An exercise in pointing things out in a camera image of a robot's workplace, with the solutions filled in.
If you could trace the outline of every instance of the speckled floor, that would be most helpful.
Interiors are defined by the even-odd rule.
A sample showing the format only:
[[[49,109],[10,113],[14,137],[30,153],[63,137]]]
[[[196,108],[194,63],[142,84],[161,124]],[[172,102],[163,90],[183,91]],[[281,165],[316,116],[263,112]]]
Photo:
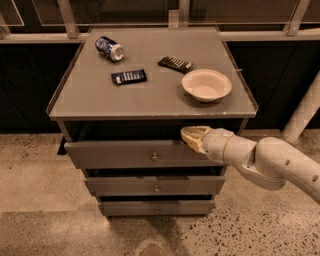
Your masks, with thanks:
[[[320,163],[319,134],[307,130],[295,145]],[[320,255],[320,205],[290,183],[265,191],[229,167],[207,217],[109,220],[81,171],[56,155],[60,140],[0,135],[0,255]]]

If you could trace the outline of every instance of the drawer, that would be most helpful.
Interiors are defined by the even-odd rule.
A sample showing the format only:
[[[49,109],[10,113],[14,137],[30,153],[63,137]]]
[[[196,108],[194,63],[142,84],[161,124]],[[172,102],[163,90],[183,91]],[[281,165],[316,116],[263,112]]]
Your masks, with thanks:
[[[99,208],[105,216],[207,215],[214,200],[103,202]]]
[[[81,141],[65,148],[80,169],[217,165],[178,140]]]
[[[94,196],[216,195],[223,176],[152,176],[87,178]]]

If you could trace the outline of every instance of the blue soda can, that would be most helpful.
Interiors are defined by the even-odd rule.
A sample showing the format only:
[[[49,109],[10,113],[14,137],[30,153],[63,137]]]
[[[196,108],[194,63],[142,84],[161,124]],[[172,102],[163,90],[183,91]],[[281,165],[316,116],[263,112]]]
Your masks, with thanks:
[[[96,48],[98,52],[112,61],[119,61],[124,56],[124,49],[122,45],[106,36],[101,36],[97,39]]]

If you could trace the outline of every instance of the white pipe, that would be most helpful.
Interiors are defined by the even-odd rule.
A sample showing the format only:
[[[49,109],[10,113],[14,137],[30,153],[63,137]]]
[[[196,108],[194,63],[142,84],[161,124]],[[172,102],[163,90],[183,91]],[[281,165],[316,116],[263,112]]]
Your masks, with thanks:
[[[282,131],[289,142],[295,142],[320,107],[320,71]]]

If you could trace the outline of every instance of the black wall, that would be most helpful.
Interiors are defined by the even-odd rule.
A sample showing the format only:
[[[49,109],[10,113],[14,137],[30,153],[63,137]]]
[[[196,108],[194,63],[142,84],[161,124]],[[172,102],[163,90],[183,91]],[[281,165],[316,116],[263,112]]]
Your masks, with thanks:
[[[319,41],[230,42],[258,105],[251,129],[283,129],[320,71]],[[320,128],[317,113],[308,128]]]
[[[47,105],[79,45],[0,45],[0,129],[59,131]]]

